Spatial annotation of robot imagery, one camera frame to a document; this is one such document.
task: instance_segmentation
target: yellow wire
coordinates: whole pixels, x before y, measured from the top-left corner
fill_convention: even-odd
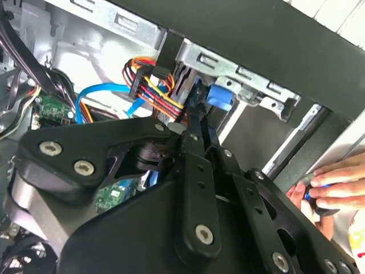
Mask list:
[[[156,90],[156,92],[158,94],[160,94],[165,100],[169,101],[170,103],[174,104],[175,106],[177,106],[180,109],[183,109],[184,106],[175,102],[174,100],[172,100],[170,97],[168,97],[166,94],[164,94],[158,87],[156,87],[151,80],[149,80],[149,78],[147,76],[144,77],[144,79],[147,81],[148,85],[153,88],[154,90]]]
[[[85,112],[86,112],[86,116],[87,116],[87,118],[90,120],[90,122],[91,122],[91,123],[92,123],[92,122],[94,122],[94,121],[92,120],[92,118],[91,118],[91,114],[90,114],[89,109],[87,108],[87,106],[86,106],[83,102],[80,102],[80,104],[82,104],[82,105],[83,105],[83,107],[84,107],[84,109],[85,109]]]

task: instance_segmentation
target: silver screw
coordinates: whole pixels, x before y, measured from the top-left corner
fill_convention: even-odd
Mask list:
[[[62,152],[62,146],[53,141],[45,141],[39,145],[39,149],[42,153],[48,156],[56,156]]]
[[[74,164],[74,169],[76,173],[82,175],[82,176],[90,176],[94,173],[94,166],[92,163],[85,161],[85,160],[79,160]]]
[[[345,264],[343,261],[340,261],[340,265],[342,267],[342,269],[347,273],[347,274],[352,274],[352,271],[350,269],[350,267],[348,267],[347,264]]]
[[[263,176],[262,176],[261,172],[259,172],[259,171],[255,171],[255,175],[256,175],[256,177],[257,177],[257,178],[259,178],[260,180],[263,180]]]
[[[325,264],[327,266],[327,268],[333,273],[333,274],[337,274],[337,268],[334,265],[334,263],[332,263],[329,259],[325,258]]]
[[[232,157],[232,152],[230,152],[229,150],[224,150],[224,154],[227,156],[227,157]]]
[[[199,224],[196,226],[195,235],[203,244],[210,245],[213,243],[213,233],[211,232],[209,227],[203,224]]]
[[[191,137],[191,138],[193,138],[193,139],[194,139],[194,141],[198,141],[198,140],[199,140],[199,137],[198,137],[198,136],[196,136],[196,134],[194,134],[194,133],[191,133],[191,134],[190,134],[190,137]]]
[[[160,124],[155,124],[155,127],[159,130],[159,131],[164,131],[164,127]]]
[[[289,265],[284,256],[281,255],[279,252],[273,253],[273,261],[274,264],[281,270],[281,272],[283,273],[289,272]]]

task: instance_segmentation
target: black wire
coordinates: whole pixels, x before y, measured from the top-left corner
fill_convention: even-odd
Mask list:
[[[21,73],[22,71],[19,68],[16,68],[17,72],[14,75],[13,82],[11,83],[10,91],[9,91],[9,99],[7,101],[7,106],[5,111],[11,110],[16,101],[17,101],[17,95],[19,90],[19,85],[21,81]]]
[[[49,95],[57,94],[58,92],[55,85],[15,32],[9,22],[9,18],[11,19],[11,13],[5,11],[3,1],[0,1],[0,46],[2,46],[15,63],[17,63],[43,91]]]
[[[24,110],[24,106],[29,100],[31,100],[31,96],[24,97],[20,101],[18,111],[17,111],[17,114],[16,114],[14,120],[11,122],[11,124],[6,129],[4,129],[2,132],[0,132],[0,138],[5,136],[6,134],[8,134],[10,131],[12,131],[17,126],[17,124],[20,122],[20,119],[22,117],[22,112]]]

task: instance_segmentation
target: green circuit board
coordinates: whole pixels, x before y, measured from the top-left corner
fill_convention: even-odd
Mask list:
[[[68,106],[47,95],[41,95],[38,98],[40,119],[49,119],[63,125],[71,124],[72,119],[67,116],[71,111]]]
[[[95,200],[97,213],[103,213],[120,204],[126,195],[126,190],[125,187],[119,186],[119,182],[100,189]]]

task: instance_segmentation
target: black metal bracket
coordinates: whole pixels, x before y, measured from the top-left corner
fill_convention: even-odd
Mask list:
[[[172,171],[180,183],[175,250],[192,268],[202,268],[221,252],[212,164],[205,159],[198,111],[188,108],[188,129],[181,138],[181,156]]]
[[[16,168],[29,184],[65,202],[87,203],[100,186],[158,170],[159,165],[162,168],[161,160],[172,150],[161,146],[171,135],[174,133],[150,117],[29,131],[19,142]],[[48,141],[60,146],[59,155],[41,151],[41,144]],[[154,146],[146,150],[145,144]],[[74,165],[80,160],[92,165],[92,174],[75,172]]]

